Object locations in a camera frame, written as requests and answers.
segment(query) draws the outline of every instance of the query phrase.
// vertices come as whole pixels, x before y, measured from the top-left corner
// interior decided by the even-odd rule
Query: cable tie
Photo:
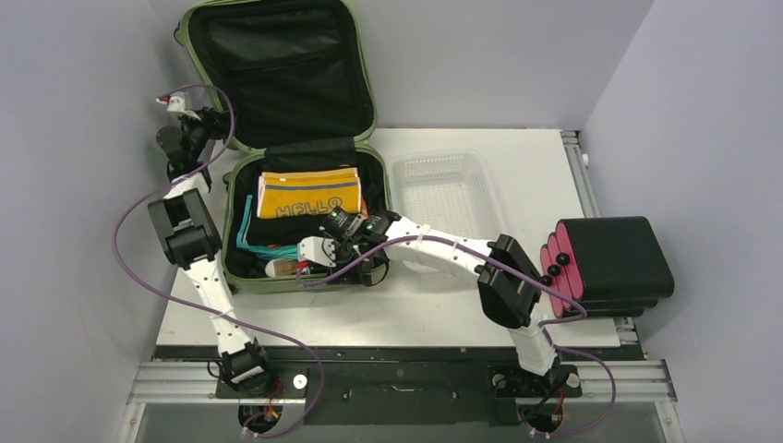
[[[224,310],[220,314],[212,314],[210,316],[210,320],[214,320],[214,319],[217,319],[217,318],[223,318],[223,317],[231,314],[232,312],[234,312],[234,307],[233,306],[231,306],[228,309]]]
[[[414,247],[414,250],[416,251],[416,262],[421,265],[421,255],[418,254],[419,247],[421,246],[421,242],[424,241],[424,235],[426,233],[429,233],[430,226],[427,223],[424,223],[421,225],[421,228],[419,228],[418,231],[418,238],[416,238],[416,247]]]
[[[549,349],[554,349],[557,351],[558,346],[555,344],[555,341],[552,340],[552,336],[549,334],[549,331],[544,329],[543,326],[539,326],[539,328],[541,328],[541,333],[544,334],[544,338],[547,339],[547,343],[549,343]]]
[[[460,243],[460,237],[454,237],[454,243],[452,244],[452,253],[451,257],[454,257],[454,254],[457,253],[457,245]]]

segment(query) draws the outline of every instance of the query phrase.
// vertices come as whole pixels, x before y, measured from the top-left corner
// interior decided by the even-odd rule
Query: cable
[[[552,413],[558,413],[560,409],[562,409],[562,404],[565,402],[565,391],[563,389],[560,390],[560,401],[558,401],[558,406],[555,408],[555,410]]]
[[[217,378],[217,379],[220,380],[221,378],[219,376],[216,376],[215,373],[212,372],[212,368],[211,368],[212,363],[215,363],[218,366],[218,372],[220,372],[221,375],[223,374],[223,367],[220,366],[220,363],[218,363],[218,362],[207,362],[207,373],[209,373],[214,378]]]
[[[275,387],[275,391],[274,393],[272,393],[272,395],[270,395],[270,400],[267,403],[266,407],[264,408],[263,412],[265,413],[264,415],[266,415],[266,413],[269,413],[269,415],[271,415],[272,417],[274,417],[275,420],[277,420],[280,418],[280,415],[277,414],[277,412],[274,410],[274,408],[271,405],[271,402],[274,400],[277,394],[283,392],[283,381],[280,380],[279,378],[274,380],[274,387]]]
[[[334,272],[332,275],[330,275],[327,278],[325,278],[323,280],[320,280],[320,281],[304,281],[304,280],[302,280],[301,271],[297,270],[297,272],[296,272],[296,280],[299,281],[299,284],[301,284],[303,286],[317,286],[317,285],[320,285],[320,284],[323,284],[323,283],[328,283],[330,281],[334,281],[334,280],[340,278],[343,274],[345,274],[351,268],[357,266],[362,261],[364,261],[367,258],[370,258],[373,255],[375,255],[381,249],[383,249],[383,248],[385,248],[387,246],[396,245],[396,244],[402,243],[402,242],[412,242],[412,241],[418,240],[418,238],[419,238],[418,235],[406,235],[406,236],[398,237],[398,238],[389,240],[388,242],[384,242],[384,243],[381,243],[379,245],[376,245],[376,246],[370,248],[366,253],[362,254],[361,256],[356,258],[354,261],[349,263],[344,268]],[[542,321],[538,322],[538,326],[540,326],[542,328],[542,330],[544,332],[544,336],[547,338],[547,340],[549,341],[549,344],[551,344],[552,347],[556,351],[559,351],[561,353],[570,353],[572,355],[578,355],[578,356],[581,356],[581,357],[593,360],[594,362],[596,362],[599,365],[601,365],[604,368],[604,370],[607,371],[607,375],[609,377],[609,383],[611,384],[611,398],[609,400],[609,405],[607,406],[607,409],[604,410],[604,412],[601,415],[599,415],[598,418],[593,423],[591,423],[589,425],[584,425],[582,427],[578,427],[578,428],[570,430],[570,431],[557,432],[555,434],[541,433],[541,432],[539,432],[539,431],[537,431],[535,429],[534,429],[534,433],[538,433],[539,435],[548,436],[548,437],[568,437],[568,436],[573,436],[573,435],[580,434],[580,433],[582,433],[584,431],[587,431],[587,430],[590,430],[590,429],[596,427],[598,424],[600,424],[607,417],[607,415],[614,408],[614,403],[615,403],[615,400],[617,399],[617,383],[615,382],[614,375],[612,374],[611,369],[609,368],[609,366],[607,366],[606,363],[604,363],[601,359],[599,359],[598,357],[592,355],[591,353],[586,353],[586,352],[579,351],[579,350],[576,350],[576,349],[564,348],[562,346],[558,346],[552,340],[552,337],[549,335],[547,330],[543,328],[546,325],[558,325],[558,324],[562,324],[562,323],[573,323],[574,321],[579,321],[581,319],[587,318],[587,311],[584,310],[584,307],[582,305],[580,305],[575,300],[572,300],[570,297],[564,295],[560,291],[557,291],[556,289],[553,289],[553,288],[550,288],[548,286],[545,286],[545,285],[541,284],[540,282],[536,281],[534,278],[525,275],[521,271],[519,271],[517,269],[514,269],[511,266],[506,265],[505,263],[502,263],[502,262],[496,260],[495,258],[487,257],[484,254],[481,254],[480,252],[474,251],[473,249],[471,249],[471,248],[469,248],[469,247],[467,247],[465,245],[462,245],[460,243],[454,243],[453,240],[449,240],[449,239],[442,238],[442,237],[437,237],[435,235],[424,235],[422,237],[422,240],[428,241],[428,242],[441,243],[441,244],[444,244],[444,245],[453,245],[457,249],[459,249],[459,250],[461,250],[461,251],[463,251],[463,252],[465,252],[467,254],[470,254],[470,255],[472,255],[474,257],[477,257],[477,258],[480,258],[480,259],[486,261],[488,264],[494,266],[495,268],[500,268],[503,271],[510,273],[512,276],[516,277],[517,279],[525,281],[528,284],[533,285],[537,289],[539,289],[539,290],[541,290],[541,291],[543,291],[545,293],[549,293],[550,295],[554,296],[555,298],[560,299],[563,302],[567,302],[567,303],[571,304],[571,306],[573,306],[574,309],[579,311],[579,316],[577,316],[577,317],[557,318],[557,319],[553,319],[553,320],[542,320]]]
[[[539,401],[536,406],[533,406],[532,408],[530,408],[530,410],[528,410],[527,414],[528,415],[537,415],[538,414],[538,410],[541,409],[541,407],[544,406],[544,404],[546,404],[547,401],[549,401],[549,399],[552,398],[552,394],[554,394],[557,391],[560,392],[560,397],[562,398],[562,395],[563,395],[562,386],[565,385],[566,381],[567,381],[567,378],[564,378],[561,381],[560,384],[558,384],[556,386],[553,386],[552,389],[549,391],[549,394],[547,394],[543,399],[541,399],[541,401]]]
[[[204,169],[206,169],[213,162],[215,162],[215,160],[217,160],[221,155],[223,155],[223,153],[225,152],[225,150],[227,149],[227,147],[229,145],[229,142],[231,142],[231,140],[234,138],[234,132],[235,132],[235,129],[236,129],[236,119],[235,119],[234,108],[232,107],[231,101],[229,100],[228,96],[220,88],[218,88],[218,87],[216,87],[214,85],[208,85],[208,84],[187,85],[187,86],[183,86],[181,88],[177,88],[175,90],[172,90],[170,92],[167,92],[162,97],[169,96],[169,95],[171,95],[171,94],[173,94],[175,92],[179,92],[179,91],[182,91],[182,90],[190,90],[190,89],[193,89],[193,88],[205,88],[205,89],[208,89],[208,90],[215,90],[225,100],[225,105],[228,108],[229,117],[231,119],[231,126],[230,126],[230,128],[228,130],[228,135],[226,136],[226,138],[225,138],[225,140],[223,142],[223,146],[217,152],[216,155],[214,155],[210,160],[208,160],[207,162],[204,162],[204,164],[200,165],[198,168],[193,170],[193,172],[191,172],[190,174],[185,175],[181,179],[175,180],[171,184],[166,184],[164,186],[160,186],[159,188],[151,191],[150,193],[148,193],[148,194],[144,195],[143,197],[139,198],[138,200],[134,201],[130,205],[130,207],[128,207],[122,213],[122,215],[120,215],[119,219],[117,219],[117,223],[114,225],[114,230],[112,231],[112,252],[114,253],[114,259],[117,261],[117,264],[120,265],[120,268],[122,268],[122,270],[125,272],[125,274],[127,274],[128,277],[133,279],[133,281],[138,283],[141,287],[143,287],[147,291],[150,291],[151,293],[154,293],[155,295],[158,295],[159,297],[164,298],[164,299],[166,299],[168,301],[175,302],[175,303],[178,303],[180,305],[189,306],[189,307],[192,307],[194,309],[198,309],[198,310],[207,312],[207,313],[212,314],[214,316],[220,316],[220,317],[225,318],[226,320],[228,320],[228,321],[230,321],[230,322],[232,322],[232,323],[234,323],[236,325],[239,325],[239,326],[241,326],[243,328],[255,330],[256,332],[260,332],[262,334],[271,335],[272,337],[277,337],[278,339],[283,339],[285,341],[289,341],[289,342],[295,344],[296,346],[299,346],[300,348],[305,350],[308,354],[310,354],[310,356],[313,357],[313,359],[316,361],[316,364],[318,365],[318,369],[319,369],[319,372],[320,372],[320,383],[319,383],[319,386],[318,386],[318,391],[316,391],[316,394],[313,396],[312,402],[308,405],[308,407],[305,408],[305,410],[302,412],[302,414],[299,416],[299,418],[294,420],[294,422],[291,423],[288,427],[286,427],[286,428],[284,428],[284,429],[282,429],[280,431],[271,433],[271,434],[259,435],[259,437],[261,437],[261,438],[281,437],[281,436],[284,436],[284,435],[288,434],[292,430],[294,430],[294,428],[296,426],[298,426],[300,423],[304,422],[305,417],[307,417],[307,415],[310,413],[310,411],[312,411],[312,409],[315,407],[315,405],[318,403],[318,400],[320,399],[321,393],[323,392],[324,384],[326,383],[326,368],[323,366],[323,362],[321,362],[318,354],[315,351],[313,351],[309,346],[307,346],[303,342],[295,339],[294,337],[289,337],[289,336],[287,336],[285,334],[282,334],[280,332],[276,332],[274,330],[265,329],[265,328],[262,328],[262,327],[259,327],[259,326],[252,325],[250,323],[247,323],[245,321],[239,320],[237,318],[224,315],[223,312],[218,311],[217,309],[212,309],[211,307],[208,307],[208,306],[205,306],[205,305],[199,305],[198,303],[193,303],[193,302],[190,302],[188,300],[185,300],[185,299],[182,299],[182,298],[178,298],[178,297],[175,297],[173,295],[170,295],[168,293],[165,293],[165,292],[161,291],[160,289],[152,286],[151,284],[149,284],[146,281],[144,281],[144,279],[139,277],[139,275],[136,272],[134,272],[133,269],[131,269],[127,265],[127,263],[125,262],[125,259],[120,254],[120,250],[119,250],[117,239],[119,237],[120,228],[122,227],[123,223],[127,219],[127,216],[130,215],[130,213],[133,212],[134,209],[136,209],[141,203],[145,202],[148,198],[150,198],[152,196],[155,196],[157,194],[168,192],[168,190],[170,190],[171,187],[173,185],[175,185],[176,183],[179,183],[180,181],[185,180],[188,177],[190,177],[190,176],[192,176],[194,174],[198,174],[201,171],[203,171]]]

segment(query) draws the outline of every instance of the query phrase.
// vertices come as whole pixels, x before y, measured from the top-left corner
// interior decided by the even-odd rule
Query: suitcase lid
[[[376,112],[350,5],[341,0],[218,0],[175,31],[201,79],[228,94],[232,148],[369,138]],[[218,95],[211,99],[225,109]]]

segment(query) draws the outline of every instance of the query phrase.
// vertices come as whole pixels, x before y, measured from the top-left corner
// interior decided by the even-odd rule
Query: teal strap
[[[242,217],[242,224],[239,225],[239,232],[236,233],[236,247],[239,249],[252,252],[262,260],[273,260],[275,258],[290,258],[292,260],[298,259],[299,255],[296,252],[296,245],[285,245],[277,248],[271,248],[268,246],[249,245],[245,240],[245,233],[247,232],[247,226],[250,224],[251,211],[253,209],[253,195],[248,195],[245,200],[245,214]]]

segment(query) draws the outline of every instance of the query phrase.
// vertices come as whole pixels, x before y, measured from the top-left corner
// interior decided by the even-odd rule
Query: red wire
[[[280,380],[279,378],[274,380],[274,387],[275,387],[275,394],[283,392],[283,388],[284,388],[283,381]],[[268,412],[268,413],[272,412],[272,407],[271,407],[272,400],[274,400],[274,394],[270,395],[270,400],[267,403],[267,405],[264,407],[264,411],[265,412]]]
[[[560,408],[562,408],[562,404],[565,401],[565,392],[561,389],[560,390],[560,401],[558,402],[558,406],[555,408],[555,411],[553,413],[558,413]]]

